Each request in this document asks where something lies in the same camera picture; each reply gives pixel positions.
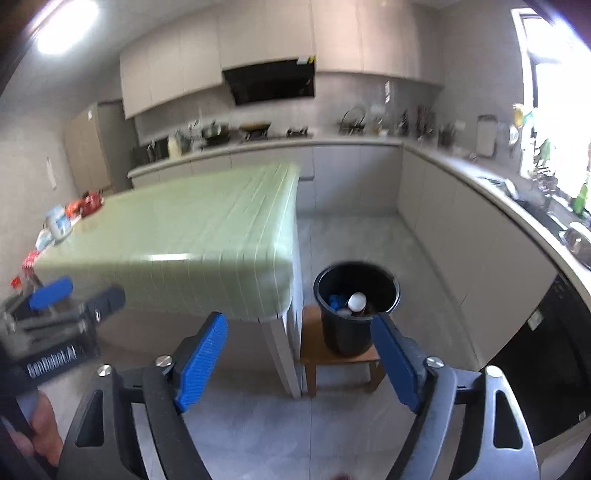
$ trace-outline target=stainless steel sink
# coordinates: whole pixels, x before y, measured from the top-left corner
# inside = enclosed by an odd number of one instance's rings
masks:
[[[559,234],[567,229],[566,225],[561,223],[554,215],[544,210],[544,208],[528,202],[527,200],[517,200],[517,203],[548,229],[552,235],[560,240]]]

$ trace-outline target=kitchen counter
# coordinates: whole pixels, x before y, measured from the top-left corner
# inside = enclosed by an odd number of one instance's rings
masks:
[[[493,160],[479,160],[474,163],[433,147],[420,146],[415,141],[405,141],[404,148],[450,173],[503,211],[540,247],[557,269],[572,283],[587,308],[591,310],[591,271],[581,265],[548,229],[520,205],[481,178],[511,179],[515,176],[514,173],[507,171]]]
[[[199,161],[220,155],[244,151],[267,150],[284,147],[304,147],[318,145],[390,145],[404,147],[421,158],[433,163],[450,173],[464,184],[488,199],[504,212],[519,228],[525,232],[556,267],[570,280],[579,292],[587,307],[591,310],[591,271],[581,265],[567,248],[560,243],[542,224],[526,212],[520,205],[506,197],[500,190],[481,177],[491,179],[516,179],[516,174],[499,165],[494,160],[472,162],[455,157],[430,145],[419,144],[416,140],[396,137],[377,137],[371,135],[336,135],[326,134],[306,138],[284,138],[260,142],[229,143],[202,151],[186,154],[174,160],[163,160],[154,164],[131,170],[128,177],[134,178],[152,171],[162,170],[174,165]]]
[[[133,179],[145,173],[163,170],[191,161],[205,160],[231,153],[248,152],[256,150],[269,150],[272,148],[306,147],[317,145],[391,145],[399,147],[402,139],[395,137],[375,137],[371,135],[322,135],[318,137],[279,138],[277,140],[259,140],[250,142],[230,142],[218,147],[208,147],[183,155],[180,158],[169,158],[130,170],[127,177]]]

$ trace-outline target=wall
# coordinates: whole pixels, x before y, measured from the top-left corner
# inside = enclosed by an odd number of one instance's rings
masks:
[[[445,88],[435,102],[439,121],[465,121],[456,142],[476,148],[479,115],[513,119],[512,104],[523,103],[521,54],[511,9],[519,0],[462,0],[441,11]],[[519,170],[519,149],[510,158],[500,148],[497,162]]]
[[[414,119],[418,104],[432,105],[439,87],[408,80],[367,74],[319,73],[314,98],[253,103],[236,107],[227,86],[197,92],[155,107],[135,117],[140,143],[186,128],[200,116],[237,127],[249,121],[270,121],[271,129],[285,134],[289,127],[310,126],[336,132],[345,112],[357,104],[368,110],[373,103],[384,104],[384,83],[391,81],[388,112],[397,120],[405,109]]]
[[[121,98],[118,65],[35,95],[16,95],[11,83],[0,97],[0,298],[9,293],[10,279],[34,249],[46,213],[77,196],[63,142],[65,124],[94,101]],[[55,190],[47,176],[47,157]]]

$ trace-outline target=yellow object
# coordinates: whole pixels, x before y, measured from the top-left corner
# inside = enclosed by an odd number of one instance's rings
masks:
[[[523,127],[525,121],[524,106],[520,103],[513,104],[513,123],[517,128]]]

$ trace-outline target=finger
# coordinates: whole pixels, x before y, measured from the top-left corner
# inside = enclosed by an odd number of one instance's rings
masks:
[[[39,435],[44,435],[54,428],[57,429],[56,415],[53,407],[47,395],[42,391],[39,391],[39,400],[37,401],[35,412],[33,412],[31,427]]]
[[[20,432],[16,432],[15,430],[10,431],[9,435],[14,445],[21,451],[23,455],[30,457],[35,454],[33,444],[25,435]]]
[[[35,451],[46,457],[52,465],[57,466],[63,442],[57,430],[56,416],[49,398],[41,391],[31,425],[36,432],[33,439]]]

